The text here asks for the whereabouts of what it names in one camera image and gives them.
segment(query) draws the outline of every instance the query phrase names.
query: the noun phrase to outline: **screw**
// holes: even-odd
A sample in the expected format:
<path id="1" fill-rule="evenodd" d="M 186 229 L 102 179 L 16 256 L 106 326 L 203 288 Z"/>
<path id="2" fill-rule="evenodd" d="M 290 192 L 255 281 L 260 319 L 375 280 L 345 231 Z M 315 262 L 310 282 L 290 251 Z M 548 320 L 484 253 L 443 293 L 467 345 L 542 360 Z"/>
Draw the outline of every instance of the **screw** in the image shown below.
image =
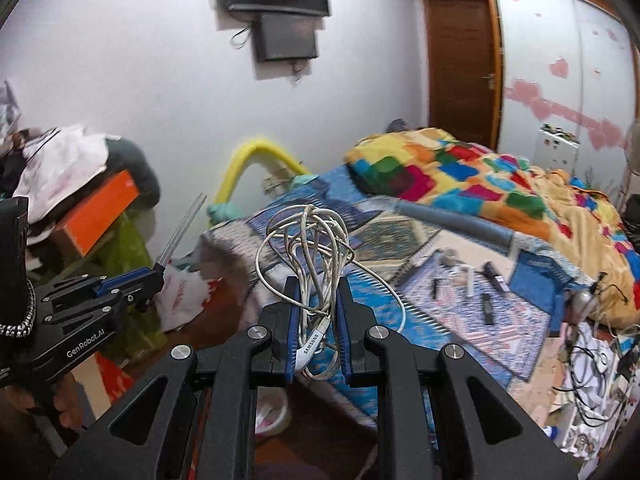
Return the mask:
<path id="1" fill-rule="evenodd" d="M 389 329 L 382 325 L 372 326 L 369 328 L 369 335 L 373 339 L 384 339 L 389 335 Z"/>
<path id="2" fill-rule="evenodd" d="M 267 329 L 260 325 L 252 326 L 249 330 L 246 331 L 246 334 L 251 339 L 262 339 L 267 335 Z"/>
<path id="3" fill-rule="evenodd" d="M 452 359 L 460 359 L 465 354 L 465 350 L 460 345 L 447 345 L 444 353 Z"/>
<path id="4" fill-rule="evenodd" d="M 187 345 L 178 345 L 171 348 L 171 357 L 174 359 L 186 359 L 191 354 L 191 348 Z"/>

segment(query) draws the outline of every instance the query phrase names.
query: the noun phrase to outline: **brown wooden door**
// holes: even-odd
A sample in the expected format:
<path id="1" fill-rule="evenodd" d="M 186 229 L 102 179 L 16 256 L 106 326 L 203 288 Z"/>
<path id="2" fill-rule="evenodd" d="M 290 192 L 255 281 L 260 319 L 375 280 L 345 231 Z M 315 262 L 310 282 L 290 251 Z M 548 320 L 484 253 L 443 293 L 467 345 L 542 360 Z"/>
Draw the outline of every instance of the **brown wooden door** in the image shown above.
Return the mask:
<path id="1" fill-rule="evenodd" d="M 487 0 L 426 0 L 431 126 L 491 147 L 495 57 Z"/>

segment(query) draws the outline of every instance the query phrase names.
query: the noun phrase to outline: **white box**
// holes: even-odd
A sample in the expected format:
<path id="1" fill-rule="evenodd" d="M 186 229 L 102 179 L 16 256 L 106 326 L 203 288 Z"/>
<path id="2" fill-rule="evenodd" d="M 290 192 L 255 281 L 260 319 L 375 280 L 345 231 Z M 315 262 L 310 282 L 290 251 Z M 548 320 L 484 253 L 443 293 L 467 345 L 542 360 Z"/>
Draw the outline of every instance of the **white box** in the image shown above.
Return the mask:
<path id="1" fill-rule="evenodd" d="M 580 144 L 577 142 L 571 142 L 561 134 L 540 130 L 532 163 L 545 171 L 564 170 L 573 176 L 579 150 Z"/>

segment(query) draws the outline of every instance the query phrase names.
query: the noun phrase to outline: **yellow foam tube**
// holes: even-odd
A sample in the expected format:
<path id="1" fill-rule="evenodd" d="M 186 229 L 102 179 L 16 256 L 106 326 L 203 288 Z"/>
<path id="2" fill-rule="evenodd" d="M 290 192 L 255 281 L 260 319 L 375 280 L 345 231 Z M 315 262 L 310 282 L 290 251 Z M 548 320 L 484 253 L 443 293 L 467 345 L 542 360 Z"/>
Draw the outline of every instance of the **yellow foam tube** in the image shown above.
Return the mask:
<path id="1" fill-rule="evenodd" d="M 294 173 L 297 173 L 298 175 L 311 174 L 311 172 L 307 168 L 297 162 L 291 155 L 289 155 L 289 153 L 287 153 L 280 146 L 274 144 L 270 140 L 250 140 L 249 142 L 238 148 L 238 150 L 234 153 L 234 156 L 231 159 L 231 164 L 226 170 L 225 179 L 222 181 L 220 189 L 218 190 L 218 193 L 214 199 L 214 203 L 223 204 L 229 202 L 229 199 L 231 199 L 231 194 L 234 192 L 236 184 L 242 176 L 249 158 L 251 158 L 256 153 L 260 153 L 261 155 L 269 155 L 272 158 L 279 160 L 287 168 L 289 168 Z"/>

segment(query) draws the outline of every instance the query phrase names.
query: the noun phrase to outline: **tangled white cable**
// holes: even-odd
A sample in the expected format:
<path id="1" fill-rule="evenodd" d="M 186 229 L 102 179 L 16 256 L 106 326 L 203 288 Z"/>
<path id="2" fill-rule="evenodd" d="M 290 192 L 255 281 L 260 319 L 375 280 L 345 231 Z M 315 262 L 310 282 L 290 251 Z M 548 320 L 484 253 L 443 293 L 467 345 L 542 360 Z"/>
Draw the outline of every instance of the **tangled white cable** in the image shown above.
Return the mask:
<path id="1" fill-rule="evenodd" d="M 292 213 L 283 218 L 283 213 L 289 211 Z M 283 240 L 284 252 L 274 244 L 275 238 Z M 263 276 L 259 262 L 260 254 L 267 244 L 297 276 L 300 284 L 300 301 L 276 290 Z M 298 250 L 302 252 L 303 262 L 299 259 Z M 296 371 L 302 372 L 309 379 L 325 381 L 340 368 L 338 349 L 327 342 L 325 336 L 335 319 L 338 282 L 342 270 L 348 264 L 354 264 L 370 274 L 395 298 L 402 310 L 402 321 L 398 327 L 398 332 L 402 332 L 406 322 L 406 311 L 402 300 L 385 280 L 354 259 L 353 249 L 349 246 L 347 227 L 335 211 L 318 208 L 312 204 L 292 205 L 281 209 L 267 225 L 266 238 L 255 255 L 255 272 L 262 284 L 276 296 L 302 308 L 298 327 L 300 348 L 296 352 Z M 314 292 L 318 297 L 317 306 L 310 305 Z M 313 355 L 321 351 L 324 346 L 334 350 L 334 356 L 325 370 L 319 374 L 313 374 L 309 371 L 308 364 Z"/>

